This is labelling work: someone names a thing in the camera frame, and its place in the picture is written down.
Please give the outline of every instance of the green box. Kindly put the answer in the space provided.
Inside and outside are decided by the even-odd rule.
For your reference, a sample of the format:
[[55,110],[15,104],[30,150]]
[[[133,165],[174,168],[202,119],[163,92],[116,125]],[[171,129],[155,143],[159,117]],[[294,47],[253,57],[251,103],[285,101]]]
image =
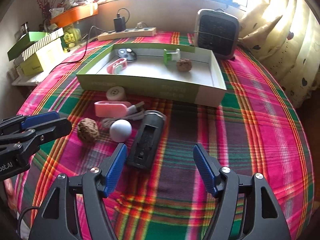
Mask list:
[[65,59],[65,53],[61,46],[61,39],[50,42],[36,53],[32,54],[19,67],[25,76],[40,73],[46,68],[53,68]]
[[[114,62],[117,50],[132,49],[138,59],[128,62],[119,74],[108,74],[107,65]],[[181,73],[176,62],[164,64],[164,49],[180,49],[181,58],[192,60],[190,72]],[[127,94],[218,107],[226,92],[218,62],[211,50],[184,45],[160,43],[114,44],[88,62],[77,74],[84,90],[108,91],[122,86]]]
[[35,42],[33,45],[31,45],[29,48],[27,48],[24,52],[20,54],[19,57],[17,57],[14,60],[14,65],[19,66],[22,62],[26,61],[31,55],[33,55],[35,52],[37,52],[39,49],[44,47],[45,45],[49,44],[50,42],[58,39],[59,37],[63,36],[63,29],[60,28],[53,33],[50,33],[49,35],[45,36],[41,40]]
[[9,61],[20,56],[27,48],[35,42],[41,40],[48,34],[45,32],[29,32],[24,35],[17,43],[8,51]]

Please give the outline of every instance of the box lid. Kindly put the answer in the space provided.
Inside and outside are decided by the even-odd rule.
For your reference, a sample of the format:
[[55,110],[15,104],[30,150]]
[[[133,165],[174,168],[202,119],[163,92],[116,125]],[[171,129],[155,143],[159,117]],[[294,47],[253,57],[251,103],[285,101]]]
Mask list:
[[14,65],[19,66],[23,61],[26,61],[31,55],[36,53],[38,50],[49,44],[50,42],[62,37],[64,34],[63,29],[60,28],[53,33],[50,33],[46,37],[42,38],[41,40],[37,41],[35,44],[31,45],[27,48],[22,54],[14,60]]
[[24,35],[17,43],[8,51],[9,61],[19,57],[19,55],[29,48],[36,41],[41,40],[48,34],[45,32],[29,32]]

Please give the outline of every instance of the pink object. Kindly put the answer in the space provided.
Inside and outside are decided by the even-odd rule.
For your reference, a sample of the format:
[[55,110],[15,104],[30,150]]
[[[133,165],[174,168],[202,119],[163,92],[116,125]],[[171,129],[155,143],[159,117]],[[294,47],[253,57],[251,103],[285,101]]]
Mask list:
[[121,71],[127,68],[128,62],[126,58],[120,58],[112,62],[107,67],[107,72],[109,74],[119,74]]
[[94,109],[97,117],[125,117],[129,106],[132,106],[129,102],[118,101],[99,101],[94,103]]

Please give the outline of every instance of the metal screw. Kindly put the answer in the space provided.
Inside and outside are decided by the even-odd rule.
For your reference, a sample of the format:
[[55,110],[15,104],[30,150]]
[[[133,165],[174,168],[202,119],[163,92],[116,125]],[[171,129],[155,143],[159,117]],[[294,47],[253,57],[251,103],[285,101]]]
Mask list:
[[66,177],[66,175],[63,174],[63,173],[61,173],[61,174],[58,175],[58,179],[64,179],[65,177]]
[[100,169],[98,167],[93,167],[90,172],[91,173],[98,173],[100,171]]
[[222,167],[221,170],[224,173],[229,173],[231,171],[229,167]]
[[21,147],[21,143],[15,143],[15,144],[13,145],[13,147],[15,147],[15,148],[20,148],[20,147]]
[[256,178],[257,179],[263,179],[263,175],[261,173],[256,173]]

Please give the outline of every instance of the white round object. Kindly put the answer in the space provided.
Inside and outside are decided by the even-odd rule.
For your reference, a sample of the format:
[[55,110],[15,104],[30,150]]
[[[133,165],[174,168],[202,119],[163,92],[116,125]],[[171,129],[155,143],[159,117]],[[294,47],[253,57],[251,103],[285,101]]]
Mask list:
[[127,120],[118,120],[111,125],[109,133],[113,141],[125,142],[132,133],[132,126]]
[[75,45],[76,45],[76,44],[75,44],[74,42],[72,42],[72,43],[69,43],[69,44],[68,44],[68,47],[71,49],[71,48],[73,48]]
[[125,91],[123,87],[112,87],[106,93],[109,101],[125,101]]

